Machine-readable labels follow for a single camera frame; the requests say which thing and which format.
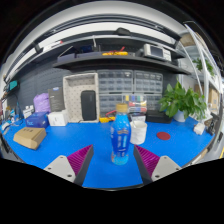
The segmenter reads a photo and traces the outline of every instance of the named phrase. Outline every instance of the magenta object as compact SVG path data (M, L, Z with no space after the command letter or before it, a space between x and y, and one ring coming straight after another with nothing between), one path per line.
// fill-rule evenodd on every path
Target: magenta object
M86 159L86 156L91 147L92 147L92 145L86 146L86 147L79 149L78 151L72 153L71 155L69 155L67 157L76 176L78 175L79 171L81 170L83 163Z
M135 147L137 148L141 156L142 162L145 165L146 170L148 171L149 175L152 176L152 173L155 170L160 157L138 145L135 145Z
M35 112L51 112L48 93L36 95L33 99Z

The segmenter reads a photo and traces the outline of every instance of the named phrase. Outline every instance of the bottle cap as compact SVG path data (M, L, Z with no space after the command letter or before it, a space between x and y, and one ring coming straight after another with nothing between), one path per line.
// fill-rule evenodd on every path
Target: bottle cap
M116 105L116 111L121 113L127 113L128 105L126 103L118 103Z

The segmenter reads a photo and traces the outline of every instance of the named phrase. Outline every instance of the shelf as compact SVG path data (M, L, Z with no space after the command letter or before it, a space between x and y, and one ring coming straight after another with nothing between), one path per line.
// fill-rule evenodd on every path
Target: shelf
M156 45L156 46L161 46L164 49L169 50L171 53L171 57L174 60L186 57L186 54L180 50L176 50L167 45L158 43L156 41L148 40L148 39L144 39L144 38L140 38L140 37L128 37L128 36L117 36L117 35L96 35L96 36L94 36L94 38L95 38L97 44L98 43L106 44L106 45L108 45L109 43L121 44L123 41L124 44L138 46L139 49L142 48L145 43L148 43L148 44L152 44L152 45ZM10 79L12 80L18 74L19 71L21 71L23 68L28 66L30 63L40 63L41 61L43 61L51 56L60 55L69 46L86 45L86 44L89 44L90 41L92 43L92 36L77 38L74 40L63 42L63 44L59 44L52 49L49 49L47 51L39 53L38 55L34 54L29 59L27 59L25 62L23 62L10 75Z
M86 57L86 58L75 58L73 60L61 63L53 64L53 68L61 68L67 70L73 70L80 67L100 67L100 66L111 66L115 67L122 65L123 67L130 68L132 66L138 69L154 68L161 71L170 71L174 74L185 74L190 75L191 73L181 69L175 65L171 65L168 62L162 62L153 59L146 59L141 57L132 56L97 56L97 57Z

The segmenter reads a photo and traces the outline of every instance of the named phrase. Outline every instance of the cardboard box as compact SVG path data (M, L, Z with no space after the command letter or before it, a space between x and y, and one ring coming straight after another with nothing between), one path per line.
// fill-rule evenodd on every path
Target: cardboard box
M25 127L16 132L13 141L30 149L37 149L46 136L45 128Z
M191 34L185 34L181 39L180 42L184 47L193 46L195 45L194 39L192 38Z
M199 85L195 85L194 91L200 94L200 89ZM209 88L209 96L208 96L208 103L211 103L211 107L209 108L211 111L216 111L218 109L218 104L219 104L219 93L217 90Z

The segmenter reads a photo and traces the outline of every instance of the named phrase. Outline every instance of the green leaves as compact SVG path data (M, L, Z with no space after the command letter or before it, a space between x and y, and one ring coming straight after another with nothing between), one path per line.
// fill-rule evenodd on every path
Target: green leaves
M177 93L180 96L184 96L185 95L185 90L184 89L175 89L175 93Z
M161 107L160 107L160 111L164 111L167 107L168 107L168 103L167 102L163 102Z
M177 80L174 88L170 84L167 85L167 90L159 101L161 104L160 111L166 110L166 115L173 117L180 110L183 111L185 119L189 115L196 114L198 120L200 120L204 118L207 108L203 99L203 95L199 97L199 93L194 92L191 88L186 92Z
M173 117L178 111L178 104L176 101L171 103L170 110L169 110L169 117Z

